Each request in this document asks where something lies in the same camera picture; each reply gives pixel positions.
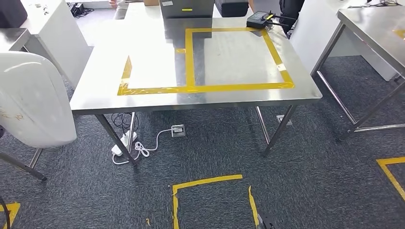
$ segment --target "yellow tape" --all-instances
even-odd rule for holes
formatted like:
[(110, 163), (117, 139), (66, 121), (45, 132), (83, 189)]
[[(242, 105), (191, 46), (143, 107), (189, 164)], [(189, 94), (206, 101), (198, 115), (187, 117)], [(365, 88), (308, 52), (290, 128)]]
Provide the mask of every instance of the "yellow tape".
[(176, 49), (176, 53), (186, 53), (186, 49)]
[(131, 76), (131, 71), (132, 71), (132, 63), (131, 59), (128, 56), (127, 62), (125, 63), (124, 71), (122, 72), (121, 83), (119, 84), (117, 95), (125, 94), (125, 91), (128, 88), (128, 82), (129, 77)]
[[(12, 204), (6, 204), (7, 210), (10, 212), (10, 227), (12, 226), (14, 219), (17, 215), (18, 210), (20, 209), (20, 204), (15, 202)], [(4, 208), (2, 205), (0, 205), (0, 212), (4, 211)], [(7, 223), (4, 225), (3, 229), (7, 229)]]
[(177, 190), (179, 190), (180, 188), (185, 188), (185, 187), (192, 187), (192, 186), (196, 186), (196, 185), (203, 185), (203, 184), (225, 181), (225, 180), (236, 180), (236, 179), (242, 179), (242, 178), (243, 178), (242, 174), (238, 174), (238, 175), (230, 175), (230, 176), (213, 177), (213, 178), (208, 178), (208, 179), (195, 180), (195, 181), (191, 181), (191, 182), (173, 185), (173, 229), (179, 229), (179, 220), (177, 219), (177, 209), (179, 207), (179, 201), (176, 196)]
[(123, 80), (118, 90), (118, 95), (134, 94), (169, 94), (169, 93), (206, 93), (206, 92), (227, 92), (227, 91), (249, 91), (249, 90), (267, 90), (267, 89), (287, 89), (293, 88), (292, 83), (251, 83), (251, 84), (225, 84), (209, 86), (190, 86), (190, 87), (158, 87), (158, 88), (139, 88), (128, 89), (127, 81)]
[(393, 32), (405, 41), (405, 30), (393, 30)]
[(192, 53), (192, 30), (186, 29), (186, 86), (194, 86), (194, 59)]
[[(277, 52), (277, 49), (275, 48), (273, 42), (271, 41), (270, 37), (268, 36), (267, 31), (262, 30), (262, 35), (263, 35), (263, 38), (265, 39), (268, 50), (270, 51), (270, 54), (273, 57), (274, 62), (276, 63), (277, 66), (280, 66), (281, 64), (283, 64), (283, 61), (281, 60), (280, 55)], [(294, 84), (292, 82), (290, 74), (288, 74), (287, 70), (280, 71), (280, 74), (281, 74), (281, 77), (283, 77), (284, 82)]]
[(399, 192), (402, 199), (405, 200), (405, 191), (402, 189), (401, 185), (398, 183), (398, 181), (395, 179), (395, 177), (393, 176), (393, 174), (390, 172), (390, 170), (387, 167), (387, 165), (391, 165), (391, 164), (405, 163), (405, 157), (378, 159), (377, 163), (381, 167), (381, 169), (384, 171), (384, 173), (387, 175), (388, 179), (394, 185), (396, 190)]
[(270, 14), (267, 18), (266, 18), (266, 20), (269, 20), (270, 18), (272, 18), (274, 16), (274, 14)]
[(177, 209), (179, 208), (179, 201), (177, 200), (177, 188), (173, 186), (173, 228), (179, 229), (179, 220), (177, 219)]
[(252, 196), (251, 187), (252, 186), (249, 186), (249, 202), (250, 202), (250, 207), (252, 208), (253, 219), (255, 220), (255, 225), (257, 227), (259, 225), (259, 218), (257, 215), (255, 199), (253, 199), (253, 196)]
[(192, 187), (192, 186), (196, 186), (196, 185), (203, 185), (203, 184), (225, 181), (225, 180), (236, 180), (236, 179), (242, 179), (242, 178), (243, 178), (242, 174), (222, 176), (222, 177), (213, 177), (213, 178), (195, 180), (195, 181), (186, 182), (186, 183), (182, 183), (182, 184), (178, 184), (178, 185), (173, 185), (173, 188), (180, 189), (180, 188)]
[(225, 92), (225, 91), (244, 91), (244, 90), (268, 90), (268, 89), (288, 89), (294, 88), (294, 83), (287, 72), (273, 42), (266, 30), (261, 30), (261, 34), (268, 50), (274, 59), (274, 62), (283, 78), (282, 83), (251, 83), (251, 84), (225, 84), (225, 85), (195, 85), (194, 78), (194, 59), (192, 46), (193, 32), (221, 32), (221, 31), (259, 31), (258, 29), (243, 28), (192, 28), (185, 30), (185, 49), (176, 49), (176, 53), (185, 53), (186, 85), (181, 87), (162, 87), (162, 88), (135, 88), (128, 89), (130, 70), (132, 68), (128, 57), (127, 63), (122, 75), (121, 84), (118, 88), (118, 95), (135, 94), (167, 94), (167, 93), (207, 93), (207, 92)]

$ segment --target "yellow tape square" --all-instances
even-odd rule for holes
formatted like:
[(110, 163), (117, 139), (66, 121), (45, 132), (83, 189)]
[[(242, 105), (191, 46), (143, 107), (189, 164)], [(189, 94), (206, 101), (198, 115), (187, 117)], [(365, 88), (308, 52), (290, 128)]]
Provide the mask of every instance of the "yellow tape square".
[[(196, 185), (209, 184), (209, 183), (213, 183), (213, 182), (236, 180), (236, 179), (242, 179), (242, 178), (243, 178), (242, 175), (238, 174), (238, 175), (230, 175), (230, 176), (213, 177), (213, 178), (208, 178), (208, 179), (195, 180), (195, 181), (191, 181), (191, 182), (173, 185), (173, 187), (172, 187), (173, 188), (173, 229), (179, 229), (179, 220), (177, 219), (177, 210), (179, 207), (179, 200), (177, 199), (177, 191), (179, 189), (186, 188), (186, 187), (193, 187)], [(258, 214), (257, 214), (255, 200), (253, 199), (253, 196), (251, 193), (251, 187), (249, 187), (249, 202), (250, 202), (250, 207), (252, 208), (254, 222), (257, 227), (259, 225), (259, 220), (258, 220)]]
[(377, 163), (381, 167), (381, 169), (384, 171), (384, 173), (387, 175), (388, 179), (394, 185), (396, 190), (399, 192), (402, 199), (405, 200), (405, 191), (404, 191), (404, 189), (401, 187), (401, 185), (398, 183), (398, 181), (395, 179), (395, 177), (393, 176), (393, 174), (391, 173), (391, 171), (387, 167), (387, 165), (405, 163), (405, 156), (404, 157), (388, 158), (388, 159), (377, 159)]
[[(260, 31), (266, 43), (266, 46), (278, 67), (278, 70), (283, 78), (282, 83), (248, 83), (248, 84), (224, 84), (224, 85), (195, 85), (194, 78), (194, 59), (192, 34), (197, 32), (222, 32), (222, 31)], [(294, 88), (294, 83), (287, 72), (280, 55), (278, 54), (271, 38), (266, 30), (258, 30), (254, 28), (190, 28), (185, 30), (185, 48), (176, 49), (177, 54), (185, 54), (186, 66), (186, 86), (179, 87), (162, 87), (162, 88), (128, 88), (129, 74), (127, 72), (130, 59), (128, 57), (125, 65), (124, 73), (122, 74), (121, 83), (118, 88), (117, 95), (134, 95), (134, 94), (166, 94), (166, 93), (207, 93), (207, 92), (225, 92), (225, 91), (244, 91), (244, 90), (266, 90), (266, 89), (290, 89)]]

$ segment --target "cable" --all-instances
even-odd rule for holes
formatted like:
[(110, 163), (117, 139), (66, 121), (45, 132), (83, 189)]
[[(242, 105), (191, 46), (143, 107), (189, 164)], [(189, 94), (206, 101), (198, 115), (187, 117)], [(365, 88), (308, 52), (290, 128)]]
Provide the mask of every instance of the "cable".
[(381, 7), (381, 6), (400, 6), (398, 0), (385, 0), (375, 5), (368, 5), (370, 7)]
[[(144, 157), (149, 157), (149, 155), (150, 155), (149, 151), (155, 151), (155, 150), (157, 150), (157, 149), (158, 149), (158, 146), (159, 146), (159, 141), (158, 141), (159, 135), (160, 135), (161, 133), (167, 132), (167, 131), (171, 131), (171, 129), (162, 130), (162, 131), (160, 131), (160, 132), (158, 133), (158, 135), (156, 136), (156, 147), (155, 147), (154, 149), (146, 149), (146, 148), (142, 145), (141, 142), (136, 142), (136, 143), (135, 143), (135, 150), (138, 150), (138, 155), (136, 156), (136, 158), (134, 158), (134, 160), (137, 160), (137, 159), (139, 158), (139, 155), (140, 155), (140, 154), (142, 154)], [(115, 162), (114, 157), (115, 157), (115, 154), (113, 154), (113, 163), (116, 164), (116, 165), (123, 165), (123, 164), (126, 164), (126, 163), (129, 162), (129, 161), (125, 161), (125, 162), (120, 162), (120, 163), (118, 163), (118, 162)]]
[(9, 210), (7, 209), (7, 205), (4, 202), (3, 198), (0, 197), (0, 203), (3, 206), (4, 213), (6, 214), (6, 222), (7, 222), (7, 229), (10, 229), (11, 227), (11, 222), (10, 222), (10, 214)]
[(84, 16), (88, 15), (89, 13), (91, 13), (91, 12), (93, 12), (93, 11), (94, 11), (94, 9), (92, 9), (92, 8), (83, 8), (83, 13), (77, 14), (77, 15), (75, 16), (75, 18), (84, 17)]
[[(125, 122), (125, 115), (129, 115), (130, 117), (132, 117), (132, 113), (115, 113), (111, 115), (111, 122), (118, 128), (122, 129), (122, 133), (124, 135), (126, 135), (126, 131), (125, 130), (129, 130), (129, 128), (131, 127), (131, 124), (128, 124)], [(134, 128), (134, 131), (138, 130), (139, 127), (139, 119), (138, 119), (138, 115), (137, 112), (135, 112), (135, 123), (136, 126)]]

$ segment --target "cardboard box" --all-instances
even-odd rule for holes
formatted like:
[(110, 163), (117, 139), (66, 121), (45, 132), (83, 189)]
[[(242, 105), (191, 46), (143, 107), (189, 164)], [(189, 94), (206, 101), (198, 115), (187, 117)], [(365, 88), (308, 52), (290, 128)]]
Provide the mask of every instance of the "cardboard box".
[(159, 0), (143, 0), (145, 6), (159, 6)]

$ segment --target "white cable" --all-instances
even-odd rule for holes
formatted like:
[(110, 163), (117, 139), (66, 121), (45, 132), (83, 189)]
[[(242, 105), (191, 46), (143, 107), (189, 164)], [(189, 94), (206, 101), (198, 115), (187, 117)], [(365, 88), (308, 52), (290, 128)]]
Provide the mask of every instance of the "white cable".
[[(137, 155), (136, 158), (134, 158), (134, 160), (138, 159), (138, 157), (139, 157), (140, 154), (142, 154), (144, 157), (149, 157), (149, 155), (150, 155), (149, 151), (155, 151), (155, 150), (157, 150), (157, 149), (158, 149), (158, 145), (159, 145), (159, 141), (158, 141), (159, 135), (160, 135), (161, 133), (167, 132), (167, 131), (171, 131), (171, 129), (162, 130), (162, 131), (160, 131), (160, 132), (158, 133), (158, 135), (156, 136), (156, 147), (155, 147), (154, 149), (146, 149), (145, 147), (143, 147), (142, 143), (136, 142), (136, 143), (135, 143), (135, 150), (138, 150), (138, 155)], [(115, 162), (114, 157), (115, 157), (115, 154), (113, 154), (113, 163), (116, 164), (116, 165), (123, 165), (123, 164), (126, 164), (126, 163), (129, 162), (129, 161), (124, 161), (124, 162), (118, 163), (118, 162)]]

